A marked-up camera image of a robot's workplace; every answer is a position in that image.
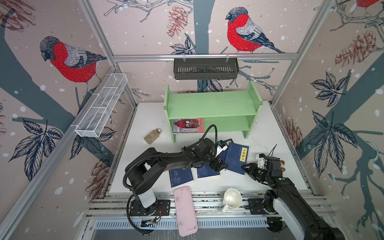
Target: cup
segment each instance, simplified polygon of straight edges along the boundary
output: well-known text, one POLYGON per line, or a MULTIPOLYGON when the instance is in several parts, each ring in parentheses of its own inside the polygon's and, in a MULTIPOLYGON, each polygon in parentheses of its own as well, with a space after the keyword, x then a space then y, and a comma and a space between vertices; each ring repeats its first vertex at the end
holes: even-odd
POLYGON ((232 210, 240 207, 243 198, 238 190, 230 188, 224 193, 223 204, 224 207, 221 213, 225 213, 227 210, 232 210))

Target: pink tray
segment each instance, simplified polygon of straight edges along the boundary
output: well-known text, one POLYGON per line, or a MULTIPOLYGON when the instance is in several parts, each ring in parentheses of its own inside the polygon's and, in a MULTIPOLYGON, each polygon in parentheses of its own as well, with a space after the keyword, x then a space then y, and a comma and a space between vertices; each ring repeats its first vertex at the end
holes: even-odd
POLYGON ((197 220, 195 207, 188 186, 176 189, 173 192, 177 217, 177 229, 179 235, 184 237, 197 232, 197 220))

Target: green shelf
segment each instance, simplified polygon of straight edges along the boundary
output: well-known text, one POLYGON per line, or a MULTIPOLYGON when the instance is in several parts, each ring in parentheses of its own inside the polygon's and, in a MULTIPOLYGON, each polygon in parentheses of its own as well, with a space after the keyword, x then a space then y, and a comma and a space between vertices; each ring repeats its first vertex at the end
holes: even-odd
POLYGON ((249 82, 246 91, 171 94, 166 85, 164 112, 173 142, 173 119, 204 118, 205 130, 215 124, 219 132, 242 131, 247 138, 263 101, 255 84, 249 82))

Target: mug handle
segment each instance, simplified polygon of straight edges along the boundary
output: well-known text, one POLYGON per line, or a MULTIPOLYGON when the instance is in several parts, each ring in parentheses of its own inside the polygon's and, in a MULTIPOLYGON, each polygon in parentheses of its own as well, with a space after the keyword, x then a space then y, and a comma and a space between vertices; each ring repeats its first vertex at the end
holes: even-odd
POLYGON ((223 209, 221 210, 221 213, 224 214, 228 210, 228 205, 225 204, 223 209))

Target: black hanging basket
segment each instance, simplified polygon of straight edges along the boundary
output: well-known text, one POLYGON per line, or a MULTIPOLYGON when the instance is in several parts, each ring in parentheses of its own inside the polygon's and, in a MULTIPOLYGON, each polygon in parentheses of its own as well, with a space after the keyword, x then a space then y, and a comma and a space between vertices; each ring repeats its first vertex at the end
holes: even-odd
POLYGON ((235 79, 239 73, 237 58, 175 58, 176 80, 235 79))

